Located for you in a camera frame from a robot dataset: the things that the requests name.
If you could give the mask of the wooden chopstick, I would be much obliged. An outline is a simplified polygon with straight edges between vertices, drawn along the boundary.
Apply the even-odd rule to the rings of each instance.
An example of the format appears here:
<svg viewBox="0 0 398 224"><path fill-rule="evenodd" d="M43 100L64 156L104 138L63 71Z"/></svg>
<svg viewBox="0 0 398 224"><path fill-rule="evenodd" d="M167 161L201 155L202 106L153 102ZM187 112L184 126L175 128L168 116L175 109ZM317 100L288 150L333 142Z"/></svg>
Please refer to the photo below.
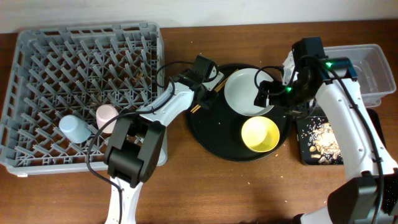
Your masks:
<svg viewBox="0 0 398 224"><path fill-rule="evenodd" d="M200 105L196 105L196 106L194 106L192 109L191 109L191 113L195 113L196 111L198 111L199 109L201 108L201 106Z"/></svg>
<svg viewBox="0 0 398 224"><path fill-rule="evenodd" d="M230 76L228 76L228 77L226 77L215 89L214 89L214 91L216 91L216 92L219 92L225 85L226 85L226 82L228 81L228 79L230 78Z"/></svg>

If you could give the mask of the grey round plate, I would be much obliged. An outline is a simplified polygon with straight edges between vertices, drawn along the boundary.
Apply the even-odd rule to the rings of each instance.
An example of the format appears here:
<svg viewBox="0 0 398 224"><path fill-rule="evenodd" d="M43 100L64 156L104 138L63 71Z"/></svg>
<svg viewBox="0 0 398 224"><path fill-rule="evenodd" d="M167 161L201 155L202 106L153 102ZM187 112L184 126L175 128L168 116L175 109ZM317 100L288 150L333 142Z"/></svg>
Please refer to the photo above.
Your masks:
<svg viewBox="0 0 398 224"><path fill-rule="evenodd" d="M256 106L258 89L254 84L254 76L258 69L244 68L232 73L224 87L224 96L227 104L235 112L244 116L262 116L273 109L266 100L266 107Z"/></svg>

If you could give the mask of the yellow bowl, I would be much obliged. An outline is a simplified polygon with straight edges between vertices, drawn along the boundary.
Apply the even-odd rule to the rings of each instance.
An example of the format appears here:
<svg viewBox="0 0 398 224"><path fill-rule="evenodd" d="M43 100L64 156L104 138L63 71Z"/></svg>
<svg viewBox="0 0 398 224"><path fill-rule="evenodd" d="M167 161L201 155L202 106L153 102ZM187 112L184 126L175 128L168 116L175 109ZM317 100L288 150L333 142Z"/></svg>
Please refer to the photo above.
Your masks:
<svg viewBox="0 0 398 224"><path fill-rule="evenodd" d="M241 128L244 145L251 151L262 153L276 148L280 131L273 120L264 116L249 118Z"/></svg>

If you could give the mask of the food scraps pile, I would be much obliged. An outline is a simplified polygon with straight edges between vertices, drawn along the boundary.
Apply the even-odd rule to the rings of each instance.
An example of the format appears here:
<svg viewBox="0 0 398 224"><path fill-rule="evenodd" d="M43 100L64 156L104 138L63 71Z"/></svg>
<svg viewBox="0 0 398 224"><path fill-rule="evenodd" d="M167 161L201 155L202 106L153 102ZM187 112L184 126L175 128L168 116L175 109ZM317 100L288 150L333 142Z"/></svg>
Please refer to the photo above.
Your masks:
<svg viewBox="0 0 398 224"><path fill-rule="evenodd" d="M308 125L309 130L304 132L304 136L308 137L310 158L315 159L317 164L339 164L342 162L341 150L331 124L320 119L318 121L319 124Z"/></svg>

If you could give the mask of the pink plastic cup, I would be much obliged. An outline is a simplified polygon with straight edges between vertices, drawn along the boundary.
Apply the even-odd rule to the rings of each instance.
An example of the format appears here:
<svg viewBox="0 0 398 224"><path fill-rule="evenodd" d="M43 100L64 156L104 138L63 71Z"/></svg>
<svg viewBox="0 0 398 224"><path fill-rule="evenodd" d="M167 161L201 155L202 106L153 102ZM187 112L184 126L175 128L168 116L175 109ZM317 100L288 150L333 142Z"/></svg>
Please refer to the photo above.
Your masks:
<svg viewBox="0 0 398 224"><path fill-rule="evenodd" d="M101 129L111 118L116 117L118 114L118 111L113 105L101 105L98 107L96 110L96 124L98 128ZM115 124L116 121L113 121L104 128L103 132L106 134L111 134Z"/></svg>

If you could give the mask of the blue plastic cup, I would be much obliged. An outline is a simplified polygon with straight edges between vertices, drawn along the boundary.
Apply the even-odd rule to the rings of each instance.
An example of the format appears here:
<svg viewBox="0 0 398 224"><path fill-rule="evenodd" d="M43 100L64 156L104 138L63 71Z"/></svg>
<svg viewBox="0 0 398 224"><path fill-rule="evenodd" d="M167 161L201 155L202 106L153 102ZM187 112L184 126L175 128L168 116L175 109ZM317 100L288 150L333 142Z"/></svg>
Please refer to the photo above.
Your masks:
<svg viewBox="0 0 398 224"><path fill-rule="evenodd" d="M91 135L88 124L74 115L66 115L59 122L59 128L70 142L80 144Z"/></svg>

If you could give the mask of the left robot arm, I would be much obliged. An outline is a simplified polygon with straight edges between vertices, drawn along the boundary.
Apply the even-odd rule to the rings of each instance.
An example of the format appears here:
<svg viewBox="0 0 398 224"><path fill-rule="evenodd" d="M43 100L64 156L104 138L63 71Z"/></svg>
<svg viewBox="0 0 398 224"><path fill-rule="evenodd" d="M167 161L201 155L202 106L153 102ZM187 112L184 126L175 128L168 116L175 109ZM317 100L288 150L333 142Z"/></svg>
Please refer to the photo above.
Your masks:
<svg viewBox="0 0 398 224"><path fill-rule="evenodd" d="M155 101L137 114L121 114L105 152L111 182L107 223L135 223L139 194L155 168L167 161L167 126L191 104L215 97L221 73L210 82L192 84L187 77L169 83Z"/></svg>

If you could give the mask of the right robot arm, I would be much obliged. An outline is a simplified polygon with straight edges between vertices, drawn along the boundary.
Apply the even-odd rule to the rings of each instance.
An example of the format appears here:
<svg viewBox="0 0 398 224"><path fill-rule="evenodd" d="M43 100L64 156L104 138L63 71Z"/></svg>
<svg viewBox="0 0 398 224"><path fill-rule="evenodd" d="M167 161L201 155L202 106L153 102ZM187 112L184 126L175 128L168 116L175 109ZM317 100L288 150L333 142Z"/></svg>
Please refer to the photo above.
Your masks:
<svg viewBox="0 0 398 224"><path fill-rule="evenodd" d="M294 110L316 100L340 147L347 182L326 206L297 215L297 223L397 223L397 162L388 153L362 101L346 57L290 55L284 81L267 91L272 105Z"/></svg>

